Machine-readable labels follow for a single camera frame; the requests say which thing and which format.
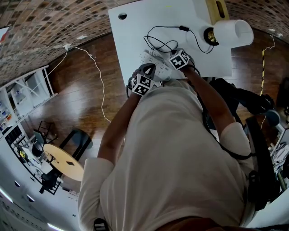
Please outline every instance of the lamp base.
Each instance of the lamp base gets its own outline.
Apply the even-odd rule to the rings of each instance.
[[[214,36],[214,31],[212,27],[207,28],[204,31],[204,39],[206,43],[208,43],[211,46],[217,46],[219,43],[217,42],[215,36]]]

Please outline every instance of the white table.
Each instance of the white table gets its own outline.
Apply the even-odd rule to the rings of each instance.
[[[204,30],[212,27],[205,0],[142,0],[108,12],[125,85],[140,66],[140,54],[149,49],[143,37],[154,26],[187,26],[195,33],[202,50],[211,48],[203,39]],[[120,20],[118,16],[123,13],[127,18]],[[219,45],[204,54],[191,32],[176,28],[155,28],[149,35],[163,42],[177,40],[179,47],[192,56],[202,77],[232,75],[230,48]]]

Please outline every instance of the black stool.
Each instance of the black stool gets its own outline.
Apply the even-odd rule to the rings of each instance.
[[[86,149],[91,149],[92,140],[83,130],[73,129],[59,147],[63,149],[70,139],[77,146],[72,157],[78,161]]]

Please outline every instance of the white lamp shade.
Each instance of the white lamp shade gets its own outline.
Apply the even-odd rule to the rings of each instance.
[[[222,46],[230,48],[250,45],[254,33],[244,20],[221,20],[214,25],[214,36]]]

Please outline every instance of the hardwood floor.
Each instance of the hardwood floor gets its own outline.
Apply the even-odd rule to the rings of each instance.
[[[262,49],[272,46],[272,38],[263,32],[254,31],[254,43],[250,46],[232,49],[232,77],[225,79],[238,88],[260,94],[262,78]],[[289,45],[276,39],[276,47],[267,49],[265,54],[265,84],[264,94],[277,98],[279,83],[288,74]],[[96,39],[80,48],[86,49],[96,58],[101,69],[105,85],[105,100],[103,109],[108,119],[114,115],[126,101],[124,86],[117,52],[112,34]],[[50,65],[52,70],[62,59],[55,60]],[[84,164],[87,157],[96,157],[102,135],[109,122],[103,117],[101,104],[103,100],[102,82],[94,62],[84,51],[72,50],[66,59],[50,75],[50,82],[59,95],[38,108],[22,125],[28,133],[37,128],[40,121],[55,123],[59,139],[54,144],[59,145],[73,128],[79,128],[90,135],[93,147],[86,150],[80,159]],[[246,109],[240,107],[238,114],[242,121],[251,116]],[[64,148],[73,153],[72,143]],[[79,182],[65,177],[70,188],[79,190]]]

